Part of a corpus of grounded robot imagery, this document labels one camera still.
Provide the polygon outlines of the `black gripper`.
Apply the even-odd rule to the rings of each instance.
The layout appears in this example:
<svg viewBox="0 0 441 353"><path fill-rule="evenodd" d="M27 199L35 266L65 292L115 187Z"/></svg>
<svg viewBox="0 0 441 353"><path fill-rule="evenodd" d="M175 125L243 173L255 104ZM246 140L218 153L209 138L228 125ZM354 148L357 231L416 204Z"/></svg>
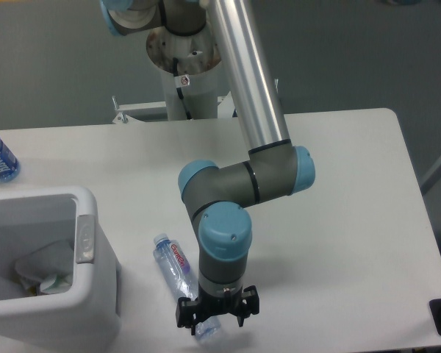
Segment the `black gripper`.
<svg viewBox="0 0 441 353"><path fill-rule="evenodd" d="M180 297L176 304L176 325L196 334L199 319L208 319L217 315L232 314L237 318L239 327L251 315L259 314L259 294L255 285L236 291L228 290L222 296L213 296L199 288L198 298L192 300Z"/></svg>

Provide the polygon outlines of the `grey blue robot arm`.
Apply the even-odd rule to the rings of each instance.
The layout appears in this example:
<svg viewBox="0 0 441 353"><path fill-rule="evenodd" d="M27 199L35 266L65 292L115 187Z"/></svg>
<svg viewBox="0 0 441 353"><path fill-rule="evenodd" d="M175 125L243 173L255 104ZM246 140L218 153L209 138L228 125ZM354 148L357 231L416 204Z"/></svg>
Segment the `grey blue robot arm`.
<svg viewBox="0 0 441 353"><path fill-rule="evenodd" d="M176 324L195 332L220 315L239 324L259 313L259 293L243 276L253 238L250 206L310 188L315 166L288 132L265 62L250 1L102 1L116 36L145 32L146 52L159 71L167 114L194 121L216 115L212 75L222 69L245 160L219 166L188 163L178 188L198 244L194 294L176 298Z"/></svg>

